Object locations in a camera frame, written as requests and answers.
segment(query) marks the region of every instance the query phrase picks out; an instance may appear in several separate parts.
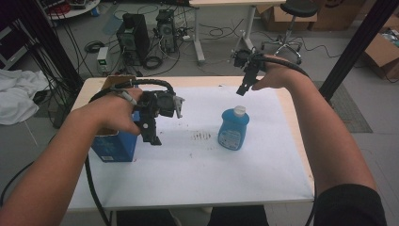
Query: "black sleeve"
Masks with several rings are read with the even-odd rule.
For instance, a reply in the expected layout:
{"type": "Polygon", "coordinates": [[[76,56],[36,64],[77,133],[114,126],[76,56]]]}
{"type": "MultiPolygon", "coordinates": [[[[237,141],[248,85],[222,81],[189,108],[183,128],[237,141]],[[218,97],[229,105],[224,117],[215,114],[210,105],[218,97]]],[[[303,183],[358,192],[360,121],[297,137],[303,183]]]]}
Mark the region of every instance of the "black sleeve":
{"type": "Polygon", "coordinates": [[[381,199],[367,186],[334,186],[317,197],[315,226],[387,225],[381,199]]]}

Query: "person's left arm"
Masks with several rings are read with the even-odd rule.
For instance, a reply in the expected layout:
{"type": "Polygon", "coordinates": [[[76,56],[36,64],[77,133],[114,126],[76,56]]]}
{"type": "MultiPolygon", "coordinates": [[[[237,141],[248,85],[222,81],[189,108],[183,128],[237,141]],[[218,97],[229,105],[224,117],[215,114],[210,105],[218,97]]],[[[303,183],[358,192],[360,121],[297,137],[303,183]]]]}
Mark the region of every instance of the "person's left arm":
{"type": "MultiPolygon", "coordinates": [[[[142,91],[129,93],[139,100],[142,91]]],[[[132,111],[131,103],[110,94],[71,112],[0,210],[0,225],[59,225],[98,130],[140,133],[132,111]]]]}

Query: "white bottle cap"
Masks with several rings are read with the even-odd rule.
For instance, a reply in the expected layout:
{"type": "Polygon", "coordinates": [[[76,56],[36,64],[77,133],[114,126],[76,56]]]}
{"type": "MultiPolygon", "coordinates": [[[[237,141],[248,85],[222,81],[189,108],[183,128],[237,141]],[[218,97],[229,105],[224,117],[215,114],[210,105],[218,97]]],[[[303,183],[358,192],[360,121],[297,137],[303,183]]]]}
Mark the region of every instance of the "white bottle cap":
{"type": "Polygon", "coordinates": [[[234,115],[236,117],[243,117],[246,114],[246,108],[244,106],[238,105],[234,108],[234,115]]]}

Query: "bottle label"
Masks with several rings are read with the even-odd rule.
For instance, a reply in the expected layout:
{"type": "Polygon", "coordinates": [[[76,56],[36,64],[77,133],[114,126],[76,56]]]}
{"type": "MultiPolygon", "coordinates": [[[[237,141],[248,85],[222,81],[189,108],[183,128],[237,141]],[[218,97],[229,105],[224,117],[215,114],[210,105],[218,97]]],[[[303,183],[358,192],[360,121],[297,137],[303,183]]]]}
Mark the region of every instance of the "bottle label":
{"type": "Polygon", "coordinates": [[[220,133],[219,143],[228,148],[236,150],[240,146],[241,134],[234,130],[225,130],[220,133]]]}

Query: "black chair seat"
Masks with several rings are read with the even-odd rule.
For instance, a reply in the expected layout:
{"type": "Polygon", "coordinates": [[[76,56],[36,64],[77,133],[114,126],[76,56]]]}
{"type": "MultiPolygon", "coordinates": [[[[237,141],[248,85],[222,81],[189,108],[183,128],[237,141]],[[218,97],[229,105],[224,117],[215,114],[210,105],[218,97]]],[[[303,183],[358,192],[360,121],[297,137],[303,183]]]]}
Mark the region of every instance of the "black chair seat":
{"type": "Polygon", "coordinates": [[[287,0],[280,7],[286,13],[296,17],[311,17],[318,10],[317,5],[309,0],[287,0]]]}

